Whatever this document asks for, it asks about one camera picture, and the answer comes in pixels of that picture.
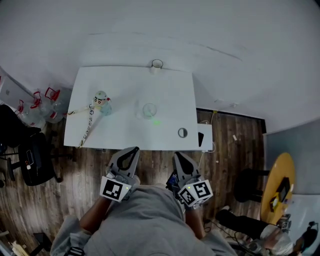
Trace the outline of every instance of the electronic device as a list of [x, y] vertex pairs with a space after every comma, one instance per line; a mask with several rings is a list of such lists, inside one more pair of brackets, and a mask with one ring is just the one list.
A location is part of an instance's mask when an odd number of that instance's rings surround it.
[[291, 227], [291, 220], [290, 220], [291, 214], [284, 214], [276, 223], [276, 225], [282, 230], [284, 233], [290, 232]]
[[270, 210], [271, 212], [274, 212], [280, 203], [282, 203], [285, 199], [287, 194], [290, 191], [290, 181], [288, 177], [284, 177], [281, 181], [280, 186], [276, 190], [276, 193], [270, 200]]
[[199, 147], [202, 145], [202, 141], [204, 140], [204, 134], [201, 132], [198, 132], [198, 139], [199, 139]]

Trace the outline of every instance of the black stool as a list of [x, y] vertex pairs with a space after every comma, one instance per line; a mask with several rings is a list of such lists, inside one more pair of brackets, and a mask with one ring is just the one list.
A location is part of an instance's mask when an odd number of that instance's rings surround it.
[[233, 195], [235, 199], [244, 203], [248, 200], [261, 202], [263, 191], [257, 189], [258, 177], [268, 176], [268, 170], [252, 170], [244, 169], [239, 176], [236, 178]]

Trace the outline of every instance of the yellow round table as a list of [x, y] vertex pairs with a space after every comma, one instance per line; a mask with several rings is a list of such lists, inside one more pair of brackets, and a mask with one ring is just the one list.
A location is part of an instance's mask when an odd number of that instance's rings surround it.
[[[290, 154], [282, 153], [278, 156], [272, 169], [268, 175], [268, 180], [261, 198], [260, 205], [260, 219], [266, 223], [277, 224], [278, 220], [284, 214], [284, 209], [288, 207], [287, 204], [279, 203], [274, 212], [271, 212], [270, 201], [277, 192], [283, 178], [289, 178], [290, 186], [295, 184], [295, 166]], [[292, 197], [292, 192], [286, 195], [285, 199], [289, 200]]]

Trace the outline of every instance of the clear glass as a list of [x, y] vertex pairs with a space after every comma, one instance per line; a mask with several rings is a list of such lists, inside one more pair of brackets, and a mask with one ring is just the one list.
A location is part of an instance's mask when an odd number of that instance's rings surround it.
[[143, 106], [142, 113], [145, 119], [152, 119], [157, 113], [157, 107], [152, 103], [147, 103]]

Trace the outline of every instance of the plastic bottle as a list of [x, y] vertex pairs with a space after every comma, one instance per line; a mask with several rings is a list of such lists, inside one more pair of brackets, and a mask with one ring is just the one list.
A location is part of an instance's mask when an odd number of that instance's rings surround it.
[[32, 109], [31, 106], [31, 103], [24, 103], [20, 100], [20, 106], [17, 107], [18, 117], [28, 126], [43, 129], [46, 125], [45, 119], [37, 108]]
[[56, 124], [60, 122], [64, 117], [54, 111], [52, 102], [46, 98], [40, 91], [36, 91], [34, 94], [34, 102], [31, 109], [39, 109], [40, 115], [49, 123]]
[[52, 107], [55, 112], [67, 117], [71, 93], [72, 90], [68, 88], [61, 87], [54, 90], [49, 87], [45, 92], [45, 97], [52, 100]]

